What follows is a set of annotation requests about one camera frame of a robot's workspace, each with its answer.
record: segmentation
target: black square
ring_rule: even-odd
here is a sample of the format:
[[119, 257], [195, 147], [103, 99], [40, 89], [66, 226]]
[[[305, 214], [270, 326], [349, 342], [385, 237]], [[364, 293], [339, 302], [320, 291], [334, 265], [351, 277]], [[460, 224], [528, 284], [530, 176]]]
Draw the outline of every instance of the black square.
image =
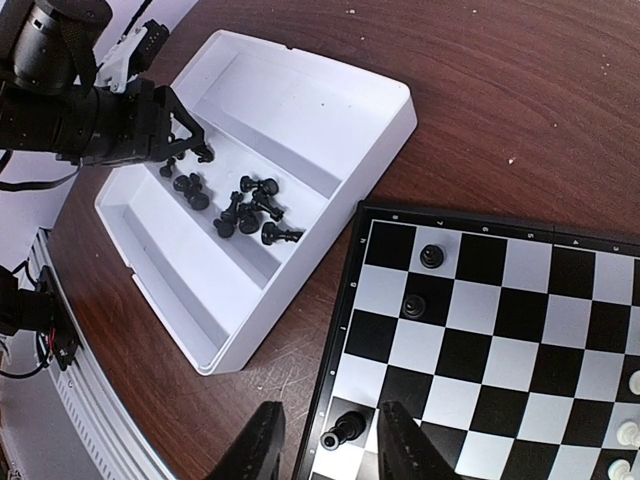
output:
[[449, 315], [453, 283], [450, 278], [409, 273], [404, 291], [405, 298], [407, 295], [419, 295], [427, 304], [424, 314], [411, 320], [444, 327]]
[[372, 480], [378, 478], [378, 455], [364, 452], [356, 480]]
[[553, 247], [549, 293], [590, 300], [595, 269], [595, 253]]
[[365, 263], [397, 270], [409, 270], [415, 237], [415, 227], [374, 222]]
[[480, 383], [487, 366], [491, 337], [447, 328], [436, 375]]
[[584, 350], [540, 344], [530, 391], [573, 397], [576, 394]]
[[387, 363], [397, 323], [397, 318], [354, 310], [344, 351], [357, 357]]
[[581, 447], [601, 447], [612, 410], [612, 402], [574, 399], [562, 443]]
[[516, 440], [502, 472], [502, 480], [549, 478], [559, 449], [559, 445]]
[[480, 389], [471, 430], [503, 437], [515, 437], [527, 408], [529, 394], [483, 385]]
[[362, 414], [367, 422], [367, 427], [365, 428], [362, 435], [349, 443], [355, 445], [356, 447], [364, 448], [367, 444], [367, 437], [369, 436], [369, 432], [371, 431], [373, 415], [376, 413], [375, 408], [367, 407], [366, 405], [360, 405], [359, 403], [355, 402], [350, 402], [349, 400], [345, 400], [340, 397], [333, 397], [331, 399], [331, 406], [329, 407], [329, 414], [327, 415], [326, 430], [329, 430], [331, 427], [333, 427], [336, 424], [336, 420], [338, 420], [338, 418], [340, 418], [342, 415], [347, 412], [354, 411]]
[[633, 267], [633, 303], [634, 307], [640, 307], [640, 260], [635, 261]]
[[422, 418], [432, 382], [433, 375], [389, 366], [384, 376], [378, 408], [384, 402], [395, 400], [402, 403], [411, 417]]
[[503, 238], [462, 234], [456, 279], [502, 285], [507, 241]]
[[436, 447], [444, 461], [455, 469], [460, 458], [460, 452], [462, 452], [462, 446], [467, 438], [467, 431], [428, 422], [422, 422], [420, 428], [433, 446]]
[[629, 379], [631, 375], [640, 370], [640, 357], [636, 355], [625, 355], [622, 363], [622, 374], [618, 386], [616, 402], [640, 403], [640, 395], [635, 395], [629, 390]]
[[631, 307], [614, 303], [592, 302], [587, 348], [624, 353], [627, 348]]
[[542, 341], [549, 296], [503, 288], [500, 292], [494, 335], [529, 342]]
[[600, 450], [600, 455], [598, 456], [598, 461], [596, 462], [596, 467], [593, 469], [591, 478], [593, 480], [609, 480], [609, 467], [616, 460], [626, 460], [629, 462], [629, 465], [633, 467], [637, 453], [637, 450], [613, 450], [603, 448]]

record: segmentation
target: brown wood grain surface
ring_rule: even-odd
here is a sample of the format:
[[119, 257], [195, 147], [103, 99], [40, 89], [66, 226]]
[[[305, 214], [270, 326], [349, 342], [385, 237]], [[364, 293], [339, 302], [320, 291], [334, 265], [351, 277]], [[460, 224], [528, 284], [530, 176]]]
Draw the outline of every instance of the brown wood grain surface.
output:
[[[640, 234], [637, 0], [202, 0], [148, 76], [171, 82], [227, 29], [406, 82], [420, 125], [372, 197]], [[336, 242], [247, 368], [200, 377], [131, 280], [80, 175], [50, 247], [91, 348], [181, 479], [200, 479], [265, 400], [290, 478], [347, 249]]]

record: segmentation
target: white pawn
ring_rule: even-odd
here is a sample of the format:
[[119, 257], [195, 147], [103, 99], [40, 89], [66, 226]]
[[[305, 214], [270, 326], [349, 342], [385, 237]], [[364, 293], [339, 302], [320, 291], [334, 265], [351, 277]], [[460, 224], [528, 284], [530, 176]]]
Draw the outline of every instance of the white pawn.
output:
[[618, 428], [616, 437], [620, 445], [640, 447], [640, 429], [636, 422], [624, 422]]
[[616, 460], [607, 470], [610, 480], [635, 480], [631, 474], [631, 465], [626, 460]]
[[634, 395], [640, 395], [640, 370], [633, 372], [633, 375], [629, 378], [629, 390]]

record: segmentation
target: chessboard frame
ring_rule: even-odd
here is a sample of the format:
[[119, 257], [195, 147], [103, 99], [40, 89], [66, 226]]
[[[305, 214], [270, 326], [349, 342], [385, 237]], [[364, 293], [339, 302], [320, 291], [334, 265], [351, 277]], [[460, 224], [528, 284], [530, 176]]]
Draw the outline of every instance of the chessboard frame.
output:
[[308, 480], [329, 408], [335, 373], [347, 340], [347, 329], [360, 278], [370, 229], [376, 220], [458, 230], [482, 235], [539, 241], [559, 246], [579, 247], [601, 252], [640, 257], [640, 239], [623, 234], [591, 232], [574, 227], [558, 227], [535, 221], [492, 215], [463, 213], [403, 204], [362, 201], [358, 204], [354, 225], [334, 305], [331, 325], [314, 388], [293, 478]]

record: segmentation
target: white plastic tray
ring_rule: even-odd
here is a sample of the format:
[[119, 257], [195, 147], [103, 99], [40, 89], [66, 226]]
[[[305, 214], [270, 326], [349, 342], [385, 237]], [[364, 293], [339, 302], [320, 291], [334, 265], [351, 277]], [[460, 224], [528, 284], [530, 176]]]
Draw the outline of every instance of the white plastic tray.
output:
[[[193, 211], [158, 165], [138, 165], [114, 170], [96, 208], [193, 367], [237, 371], [397, 155], [416, 114], [401, 83], [224, 31], [173, 87], [216, 152], [211, 164], [189, 153], [176, 175], [200, 174], [211, 207]], [[281, 226], [304, 230], [299, 243], [266, 247], [259, 232], [218, 237], [212, 222], [243, 175], [278, 181]]]

